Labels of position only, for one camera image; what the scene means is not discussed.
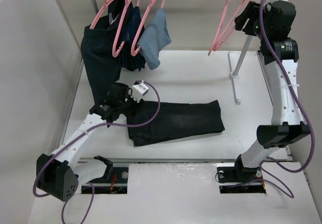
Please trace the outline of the black trousers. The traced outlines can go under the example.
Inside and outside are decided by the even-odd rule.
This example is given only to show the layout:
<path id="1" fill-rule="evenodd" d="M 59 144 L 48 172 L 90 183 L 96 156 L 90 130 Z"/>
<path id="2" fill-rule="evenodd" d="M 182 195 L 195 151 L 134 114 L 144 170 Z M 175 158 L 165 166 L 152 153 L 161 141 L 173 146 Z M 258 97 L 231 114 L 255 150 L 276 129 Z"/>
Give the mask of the black trousers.
<path id="1" fill-rule="evenodd" d="M 204 104 L 161 102 L 155 119 L 142 127 L 128 128 L 134 146 L 145 146 L 225 130 L 217 100 Z"/>

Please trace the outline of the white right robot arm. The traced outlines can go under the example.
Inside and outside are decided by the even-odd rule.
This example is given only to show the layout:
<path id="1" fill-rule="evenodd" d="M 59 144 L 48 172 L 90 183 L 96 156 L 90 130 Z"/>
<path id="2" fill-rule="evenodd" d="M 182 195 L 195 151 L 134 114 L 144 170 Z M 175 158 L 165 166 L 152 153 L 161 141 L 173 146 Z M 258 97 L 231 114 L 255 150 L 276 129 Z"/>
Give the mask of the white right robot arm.
<path id="1" fill-rule="evenodd" d="M 222 183 L 252 180 L 262 160 L 310 134 L 293 98 L 297 95 L 299 53 L 297 42 L 288 34 L 295 16 L 294 4 L 278 0 L 263 7 L 249 2 L 235 20 L 238 31 L 257 36 L 261 41 L 260 56 L 264 61 L 273 113 L 271 124 L 258 126 L 256 141 L 238 156 L 231 171 L 224 172 Z"/>

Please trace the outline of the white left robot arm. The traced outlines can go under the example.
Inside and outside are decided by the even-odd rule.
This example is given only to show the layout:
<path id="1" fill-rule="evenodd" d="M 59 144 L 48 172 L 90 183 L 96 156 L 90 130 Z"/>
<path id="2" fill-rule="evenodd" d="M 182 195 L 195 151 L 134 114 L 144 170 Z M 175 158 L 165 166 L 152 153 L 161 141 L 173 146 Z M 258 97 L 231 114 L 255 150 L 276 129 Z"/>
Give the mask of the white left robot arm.
<path id="1" fill-rule="evenodd" d="M 80 127 L 51 154 L 42 154 L 36 161 L 34 189 L 40 189 L 63 202 L 67 202 L 85 181 L 98 178 L 107 182 L 112 178 L 108 160 L 97 157 L 78 166 L 84 152 L 94 139 L 116 121 L 121 114 L 132 116 L 141 106 L 148 87 L 135 83 L 127 86 L 114 83 L 107 95 L 96 103 L 86 115 Z"/>

